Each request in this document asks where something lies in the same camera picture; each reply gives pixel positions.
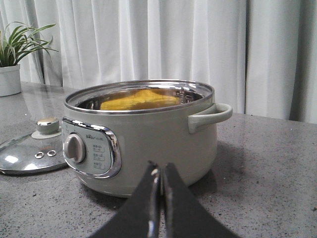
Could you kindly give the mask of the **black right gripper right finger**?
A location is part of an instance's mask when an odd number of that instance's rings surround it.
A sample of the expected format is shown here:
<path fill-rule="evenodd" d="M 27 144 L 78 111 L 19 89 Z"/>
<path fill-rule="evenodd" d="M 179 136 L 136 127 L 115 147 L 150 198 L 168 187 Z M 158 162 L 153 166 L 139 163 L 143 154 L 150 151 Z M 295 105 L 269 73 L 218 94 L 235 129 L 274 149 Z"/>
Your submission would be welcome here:
<path fill-rule="evenodd" d="M 168 238 L 238 237 L 198 202 L 173 163 L 168 163 L 163 169 L 163 188 Z"/>

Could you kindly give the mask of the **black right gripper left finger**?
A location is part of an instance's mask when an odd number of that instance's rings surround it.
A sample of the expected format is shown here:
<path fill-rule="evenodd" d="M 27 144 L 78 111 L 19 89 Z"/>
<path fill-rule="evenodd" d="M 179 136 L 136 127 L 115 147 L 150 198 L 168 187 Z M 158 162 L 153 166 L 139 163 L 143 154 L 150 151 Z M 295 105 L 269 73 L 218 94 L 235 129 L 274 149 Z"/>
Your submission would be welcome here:
<path fill-rule="evenodd" d="M 131 197 L 92 238 L 157 238 L 160 220 L 160 169 L 149 161 Z"/>

